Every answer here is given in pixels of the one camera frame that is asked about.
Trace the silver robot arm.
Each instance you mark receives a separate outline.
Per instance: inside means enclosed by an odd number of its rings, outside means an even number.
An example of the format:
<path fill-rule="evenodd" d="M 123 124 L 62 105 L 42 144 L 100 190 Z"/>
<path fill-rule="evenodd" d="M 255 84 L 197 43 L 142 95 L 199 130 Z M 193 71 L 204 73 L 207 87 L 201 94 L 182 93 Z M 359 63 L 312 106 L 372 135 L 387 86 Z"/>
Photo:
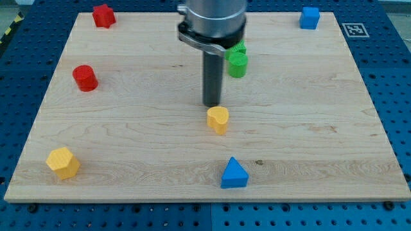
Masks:
<path fill-rule="evenodd" d="M 184 18 L 177 26 L 180 41 L 220 57 L 243 38 L 247 0 L 186 0 L 177 6 Z"/>

